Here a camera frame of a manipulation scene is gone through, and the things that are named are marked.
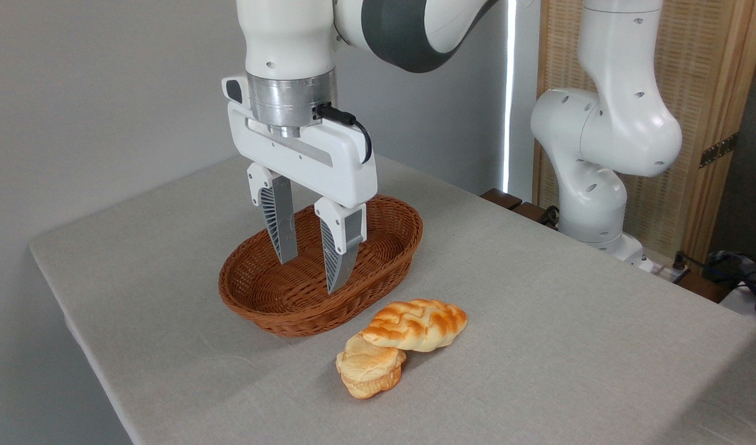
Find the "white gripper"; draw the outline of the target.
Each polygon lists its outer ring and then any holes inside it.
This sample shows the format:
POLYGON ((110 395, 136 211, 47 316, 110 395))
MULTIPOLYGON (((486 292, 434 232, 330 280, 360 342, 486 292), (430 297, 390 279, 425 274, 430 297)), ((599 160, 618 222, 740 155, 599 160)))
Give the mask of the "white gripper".
POLYGON ((243 75, 222 79, 233 142, 254 161, 247 169, 252 203, 262 212, 279 262, 286 264, 298 255, 290 180, 324 196, 315 213, 331 295, 346 285, 367 239, 365 202, 378 191, 376 158, 364 162, 361 130, 330 119, 302 127, 298 138, 271 133, 253 115, 247 87, 243 75))

